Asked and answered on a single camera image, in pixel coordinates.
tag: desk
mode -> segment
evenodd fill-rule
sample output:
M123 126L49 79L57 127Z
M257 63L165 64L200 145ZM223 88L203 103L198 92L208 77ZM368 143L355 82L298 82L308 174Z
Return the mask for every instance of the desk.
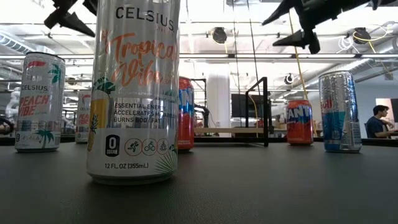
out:
M322 143L196 145L168 181L98 185L86 145L18 154L0 147L8 223L398 223L398 149L327 153Z

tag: red bull can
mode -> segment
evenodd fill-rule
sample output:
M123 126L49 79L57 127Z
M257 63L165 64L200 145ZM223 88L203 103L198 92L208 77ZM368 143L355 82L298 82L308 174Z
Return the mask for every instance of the red bull can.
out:
M189 78L179 78L178 101L178 151L193 148L194 133L194 92Z
M91 91L79 91L77 103L76 143L87 143L90 123Z
M41 52L26 54L16 128L18 152L59 147L64 85L64 59Z
M354 79L351 72L319 77L323 142L330 152L359 152L362 146Z
M87 173L102 184L177 168L180 1L98 3Z
M313 143L312 108L308 100L291 100L287 105L287 142L291 145Z

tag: black shirt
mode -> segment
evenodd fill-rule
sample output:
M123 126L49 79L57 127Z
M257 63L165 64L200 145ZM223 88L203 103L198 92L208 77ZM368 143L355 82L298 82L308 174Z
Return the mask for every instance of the black shirt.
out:
M381 133L383 130L383 122L380 119L375 118L374 116L368 119L366 122L366 134L368 138L377 138L374 133Z

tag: activity icons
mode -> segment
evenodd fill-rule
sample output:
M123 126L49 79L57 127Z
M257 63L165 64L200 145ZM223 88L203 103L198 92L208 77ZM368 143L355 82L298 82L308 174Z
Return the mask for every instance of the activity icons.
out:
M167 139L160 139L157 141L157 152L161 155L164 155L167 153L167 149L169 148L169 142Z
M143 153L147 156L151 156L153 154L156 153L156 149L157 149L157 142L155 139L146 139L143 143L142 143L144 150Z
M142 152L142 142L140 139L129 139L125 145L124 150L129 156L138 156Z

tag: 12 fl oz text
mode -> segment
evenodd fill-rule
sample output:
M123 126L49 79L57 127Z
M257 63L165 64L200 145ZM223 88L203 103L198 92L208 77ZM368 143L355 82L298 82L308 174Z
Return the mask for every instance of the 12 fl oz text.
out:
M120 163L120 164L115 164L115 163L106 163L105 164L105 169L147 169L149 168L149 164L147 162L145 163Z

